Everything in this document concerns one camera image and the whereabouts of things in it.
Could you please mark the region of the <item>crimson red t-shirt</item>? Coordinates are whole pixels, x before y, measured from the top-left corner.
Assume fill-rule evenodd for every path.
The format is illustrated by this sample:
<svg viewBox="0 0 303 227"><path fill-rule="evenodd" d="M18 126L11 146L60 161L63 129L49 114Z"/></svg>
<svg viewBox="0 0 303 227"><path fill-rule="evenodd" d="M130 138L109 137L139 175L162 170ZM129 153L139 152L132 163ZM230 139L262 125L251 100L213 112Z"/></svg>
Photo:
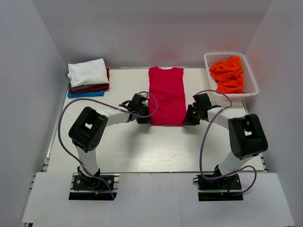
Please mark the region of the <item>crimson red t-shirt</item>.
<svg viewBox="0 0 303 227"><path fill-rule="evenodd" d="M153 126L182 126L186 115L186 99L183 82L184 70L173 67L149 68L149 100Z"/></svg>

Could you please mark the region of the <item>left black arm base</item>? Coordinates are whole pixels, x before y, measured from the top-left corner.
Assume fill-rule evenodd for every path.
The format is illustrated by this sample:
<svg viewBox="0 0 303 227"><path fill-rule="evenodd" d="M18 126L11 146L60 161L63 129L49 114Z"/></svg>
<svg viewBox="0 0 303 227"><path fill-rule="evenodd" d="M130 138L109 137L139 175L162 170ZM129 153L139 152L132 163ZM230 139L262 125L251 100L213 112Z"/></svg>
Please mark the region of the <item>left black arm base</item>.
<svg viewBox="0 0 303 227"><path fill-rule="evenodd" d="M74 173L71 179L69 200L71 201L113 201L116 198L119 187L119 174L100 175L109 185L111 192L106 184L93 179L92 182L86 181L79 174Z"/></svg>

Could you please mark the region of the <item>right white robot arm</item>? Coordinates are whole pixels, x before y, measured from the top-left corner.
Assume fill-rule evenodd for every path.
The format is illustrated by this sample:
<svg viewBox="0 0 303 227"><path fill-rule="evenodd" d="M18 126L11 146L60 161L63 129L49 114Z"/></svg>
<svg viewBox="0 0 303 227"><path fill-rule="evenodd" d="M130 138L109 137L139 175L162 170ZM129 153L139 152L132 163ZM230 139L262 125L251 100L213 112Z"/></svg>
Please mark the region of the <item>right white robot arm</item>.
<svg viewBox="0 0 303 227"><path fill-rule="evenodd" d="M231 183L232 175L245 168L256 169L253 166L245 165L253 157L260 155L268 149L268 142L262 128L259 117L256 114L235 116L230 108L233 107L232 100L221 92L229 102L228 106L213 105L207 92L204 90L193 96L194 103L188 105L183 125L196 126L200 121L208 122L204 132L199 152L199 170L201 176L206 180L214 180L218 188L226 188ZM228 130L230 141L230 152L226 158L219 163L213 177L207 177L203 172L203 151L207 135L213 124L222 126Z"/></svg>

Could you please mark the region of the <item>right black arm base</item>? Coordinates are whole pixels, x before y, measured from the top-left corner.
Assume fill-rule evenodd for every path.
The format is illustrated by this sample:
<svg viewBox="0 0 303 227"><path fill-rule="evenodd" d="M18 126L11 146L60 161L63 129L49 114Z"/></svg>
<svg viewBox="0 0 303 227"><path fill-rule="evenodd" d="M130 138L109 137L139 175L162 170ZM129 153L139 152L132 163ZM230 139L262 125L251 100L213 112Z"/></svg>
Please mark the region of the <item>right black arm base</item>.
<svg viewBox="0 0 303 227"><path fill-rule="evenodd" d="M242 201L242 187L239 175L218 180L206 180L201 175L193 178L198 187L199 201Z"/></svg>

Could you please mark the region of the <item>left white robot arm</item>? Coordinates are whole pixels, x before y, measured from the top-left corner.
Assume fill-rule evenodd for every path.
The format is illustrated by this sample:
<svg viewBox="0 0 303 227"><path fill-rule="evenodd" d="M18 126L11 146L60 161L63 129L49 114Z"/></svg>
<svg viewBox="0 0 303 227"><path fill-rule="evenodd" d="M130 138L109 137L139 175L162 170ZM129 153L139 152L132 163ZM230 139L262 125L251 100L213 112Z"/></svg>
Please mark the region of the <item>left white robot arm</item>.
<svg viewBox="0 0 303 227"><path fill-rule="evenodd" d="M119 105L119 109L109 108L97 112L85 107L69 130L69 137L75 145L81 164L78 173L84 176L84 183L94 189L100 183L100 169L97 164L96 148L108 126L138 121L143 116L144 123L150 123L148 98L136 93L131 100Z"/></svg>

